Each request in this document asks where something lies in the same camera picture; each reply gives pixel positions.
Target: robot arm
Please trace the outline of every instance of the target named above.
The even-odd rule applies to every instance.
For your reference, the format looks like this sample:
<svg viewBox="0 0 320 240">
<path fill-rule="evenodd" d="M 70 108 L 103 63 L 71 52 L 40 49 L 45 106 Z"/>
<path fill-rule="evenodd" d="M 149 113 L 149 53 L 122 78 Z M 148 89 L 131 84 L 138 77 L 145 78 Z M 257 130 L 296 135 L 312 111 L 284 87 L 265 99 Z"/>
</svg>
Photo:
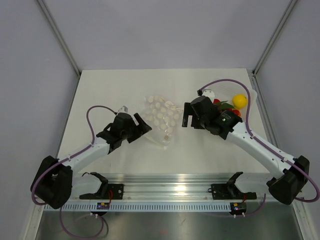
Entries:
<svg viewBox="0 0 320 240">
<path fill-rule="evenodd" d="M 236 144 L 270 172 L 270 174 L 263 175 L 237 172 L 225 186 L 221 187 L 220 192 L 224 193 L 222 195 L 235 199 L 236 196 L 243 193 L 267 193 L 269 191 L 281 203 L 291 204 L 308 180 L 286 161 L 293 163 L 307 174 L 309 173 L 309 161 L 303 156 L 295 158 L 281 151 L 254 132 L 251 136 L 239 116 L 228 110 L 224 112 L 218 110 L 213 104 L 214 95 L 212 94 L 212 91 L 205 90 L 191 103 L 184 104 L 182 127 L 188 126 L 188 117 L 192 116 L 191 127 L 206 129 L 211 134 Z M 256 139 L 280 153 L 285 160 L 271 153 Z"/>
<path fill-rule="evenodd" d="M 107 179 L 95 172 L 80 179 L 73 179 L 73 173 L 78 173 L 93 161 L 110 154 L 119 148 L 124 140 L 131 143 L 152 130 L 138 113 L 134 114 L 134 117 L 138 125 L 126 112 L 118 112 L 113 123 L 108 124 L 103 131 L 99 132 L 92 144 L 59 158 L 47 156 L 36 173 L 31 191 L 38 178 L 60 162 L 61 164 L 45 174 L 36 185 L 34 192 L 39 198 L 54 209 L 61 208 L 71 195 L 101 199 L 107 192 Z"/>
</svg>

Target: lemon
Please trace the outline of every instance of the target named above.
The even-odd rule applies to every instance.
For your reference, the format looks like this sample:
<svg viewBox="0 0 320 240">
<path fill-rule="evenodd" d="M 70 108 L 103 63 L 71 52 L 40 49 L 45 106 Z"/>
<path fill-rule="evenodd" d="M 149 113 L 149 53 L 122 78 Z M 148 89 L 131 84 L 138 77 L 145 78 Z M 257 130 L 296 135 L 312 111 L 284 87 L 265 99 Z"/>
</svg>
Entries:
<svg viewBox="0 0 320 240">
<path fill-rule="evenodd" d="M 237 109 L 243 109 L 248 104 L 248 100 L 245 95 L 238 94 L 232 98 L 232 103 Z"/>
</svg>

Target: plastic bag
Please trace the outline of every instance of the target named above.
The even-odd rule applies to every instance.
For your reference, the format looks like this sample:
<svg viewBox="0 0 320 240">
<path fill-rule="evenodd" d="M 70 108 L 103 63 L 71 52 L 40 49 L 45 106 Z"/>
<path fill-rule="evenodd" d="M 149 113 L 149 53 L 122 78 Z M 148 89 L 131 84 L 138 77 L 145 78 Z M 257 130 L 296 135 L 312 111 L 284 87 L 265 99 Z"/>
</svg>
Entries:
<svg viewBox="0 0 320 240">
<path fill-rule="evenodd" d="M 141 117 L 152 127 L 152 131 L 143 136 L 166 149 L 177 131 L 177 126 L 182 124 L 183 109 L 160 95 L 148 95 L 144 100 L 145 109 Z"/>
</svg>

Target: gray wall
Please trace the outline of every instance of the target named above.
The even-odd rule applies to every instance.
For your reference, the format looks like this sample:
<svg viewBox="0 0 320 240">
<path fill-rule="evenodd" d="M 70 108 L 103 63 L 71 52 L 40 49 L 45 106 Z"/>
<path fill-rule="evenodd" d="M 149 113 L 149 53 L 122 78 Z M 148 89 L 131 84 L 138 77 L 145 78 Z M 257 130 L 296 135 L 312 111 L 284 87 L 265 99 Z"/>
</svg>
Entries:
<svg viewBox="0 0 320 240">
<path fill-rule="evenodd" d="M 320 185 L 320 1 L 299 1 L 258 81 L 280 147 L 310 160 Z M 308 184 L 306 197 L 315 196 Z M 308 205 L 320 236 L 320 202 Z"/>
<path fill-rule="evenodd" d="M 252 69 L 289 1 L 46 0 L 82 69 Z"/>
<path fill-rule="evenodd" d="M 0 7 L 0 238 L 16 240 L 41 160 L 55 155 L 77 79 L 33 0 Z"/>
</svg>

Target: red fruit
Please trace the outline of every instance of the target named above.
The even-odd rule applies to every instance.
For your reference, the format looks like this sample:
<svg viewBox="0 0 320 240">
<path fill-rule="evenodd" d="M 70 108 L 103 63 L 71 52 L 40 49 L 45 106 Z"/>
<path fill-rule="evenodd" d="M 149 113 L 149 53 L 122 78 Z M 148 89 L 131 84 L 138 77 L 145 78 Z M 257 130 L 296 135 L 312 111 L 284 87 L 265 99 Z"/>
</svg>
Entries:
<svg viewBox="0 0 320 240">
<path fill-rule="evenodd" d="M 233 112 L 234 114 L 238 115 L 239 117 L 241 117 L 241 113 L 240 113 L 239 110 L 234 109 L 234 110 L 232 110 L 232 112 Z"/>
<path fill-rule="evenodd" d="M 217 103 L 220 103 L 220 100 L 219 100 L 219 99 L 213 100 L 213 104 L 217 104 Z"/>
</svg>

